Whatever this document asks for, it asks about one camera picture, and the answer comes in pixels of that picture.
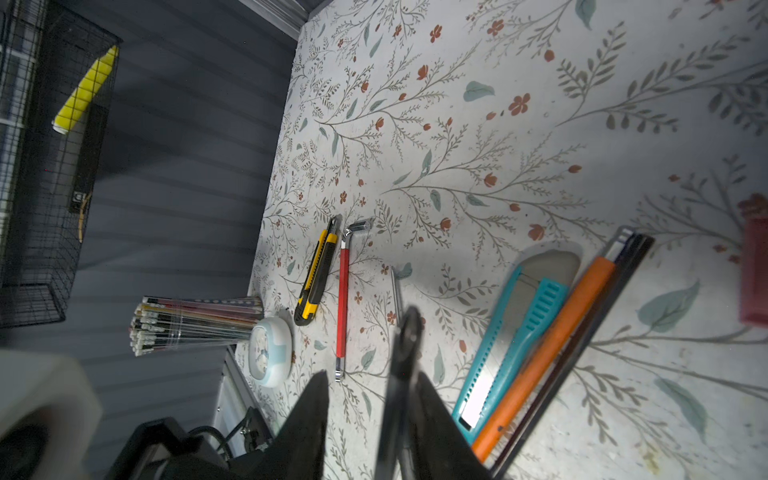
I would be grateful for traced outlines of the yellow black utility knife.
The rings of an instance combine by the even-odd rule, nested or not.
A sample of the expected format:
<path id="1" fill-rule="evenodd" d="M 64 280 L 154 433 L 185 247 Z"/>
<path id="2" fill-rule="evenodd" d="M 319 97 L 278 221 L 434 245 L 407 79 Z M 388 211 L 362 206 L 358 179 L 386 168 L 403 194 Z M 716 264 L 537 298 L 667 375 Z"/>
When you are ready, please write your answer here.
<path id="1" fill-rule="evenodd" d="M 294 312 L 294 323 L 303 327 L 317 316 L 330 267 L 339 242 L 341 215 L 333 216 L 321 233 Z"/>

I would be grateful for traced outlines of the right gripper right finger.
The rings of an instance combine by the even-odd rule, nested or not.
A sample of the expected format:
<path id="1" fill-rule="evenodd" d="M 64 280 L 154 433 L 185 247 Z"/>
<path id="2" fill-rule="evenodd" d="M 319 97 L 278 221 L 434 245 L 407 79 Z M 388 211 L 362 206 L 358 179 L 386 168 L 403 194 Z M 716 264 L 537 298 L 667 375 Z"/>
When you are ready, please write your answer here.
<path id="1" fill-rule="evenodd" d="M 491 479 L 429 378 L 419 372 L 407 423 L 408 479 Z"/>

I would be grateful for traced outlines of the teal utility knife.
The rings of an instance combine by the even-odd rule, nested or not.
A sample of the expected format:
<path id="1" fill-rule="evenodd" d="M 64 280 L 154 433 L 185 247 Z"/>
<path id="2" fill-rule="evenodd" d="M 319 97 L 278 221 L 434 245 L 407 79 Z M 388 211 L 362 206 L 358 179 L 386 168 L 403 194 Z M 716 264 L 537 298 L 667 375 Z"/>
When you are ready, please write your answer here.
<path id="1" fill-rule="evenodd" d="M 549 250 L 515 267 L 475 355 L 452 418 L 473 444 L 552 325 L 580 268 L 577 254 Z"/>

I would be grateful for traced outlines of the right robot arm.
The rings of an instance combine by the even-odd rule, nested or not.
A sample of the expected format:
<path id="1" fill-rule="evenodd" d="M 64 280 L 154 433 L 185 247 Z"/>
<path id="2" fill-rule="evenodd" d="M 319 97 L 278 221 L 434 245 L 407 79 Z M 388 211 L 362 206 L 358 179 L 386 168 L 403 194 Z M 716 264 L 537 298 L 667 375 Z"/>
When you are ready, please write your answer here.
<path id="1" fill-rule="evenodd" d="M 262 453 L 224 459 L 172 418 L 140 425 L 107 473 L 109 479 L 320 479 L 330 404 L 325 371 L 314 374 L 282 429 Z M 397 389 L 386 406 L 395 420 L 380 433 L 375 479 L 488 479 L 490 472 L 458 431 L 425 374 Z"/>

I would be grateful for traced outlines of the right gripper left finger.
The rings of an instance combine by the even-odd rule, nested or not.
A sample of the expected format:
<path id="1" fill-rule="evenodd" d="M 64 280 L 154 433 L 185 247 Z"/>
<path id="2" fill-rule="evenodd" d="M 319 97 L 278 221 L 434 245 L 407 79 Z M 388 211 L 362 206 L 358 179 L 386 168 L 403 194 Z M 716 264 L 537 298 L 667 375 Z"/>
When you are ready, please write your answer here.
<path id="1" fill-rule="evenodd" d="M 322 479 L 328 410 L 328 376 L 321 370 L 311 377 L 270 446 L 230 462 L 234 479 Z"/>

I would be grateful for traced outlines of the white blue tool box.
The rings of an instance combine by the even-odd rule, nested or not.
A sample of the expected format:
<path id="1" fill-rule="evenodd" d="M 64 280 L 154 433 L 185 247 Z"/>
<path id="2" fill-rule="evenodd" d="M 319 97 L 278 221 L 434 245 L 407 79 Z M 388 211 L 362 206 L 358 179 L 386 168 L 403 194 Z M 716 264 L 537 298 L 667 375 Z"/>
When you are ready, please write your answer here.
<path id="1" fill-rule="evenodd" d="M 749 219 L 741 259 L 740 321 L 767 327 L 767 217 Z"/>

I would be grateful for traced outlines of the orange pencil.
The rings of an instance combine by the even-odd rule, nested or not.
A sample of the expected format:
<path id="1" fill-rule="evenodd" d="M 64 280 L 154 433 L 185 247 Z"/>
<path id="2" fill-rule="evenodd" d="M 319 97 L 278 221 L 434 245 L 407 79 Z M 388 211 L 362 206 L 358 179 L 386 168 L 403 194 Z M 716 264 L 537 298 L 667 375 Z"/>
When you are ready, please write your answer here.
<path id="1" fill-rule="evenodd" d="M 504 391 L 504 396 L 495 404 L 491 416 L 483 430 L 474 439 L 473 452 L 480 461 L 485 461 L 501 439 L 504 428 L 521 410 L 535 386 L 546 373 L 550 364 L 562 350 L 566 341 L 598 295 L 606 287 L 608 280 L 616 270 L 616 260 L 625 249 L 635 231 L 630 228 L 619 230 L 614 241 L 603 256 L 596 258 L 573 288 L 567 300 L 553 322 L 548 327 L 533 356 L 514 382 Z"/>

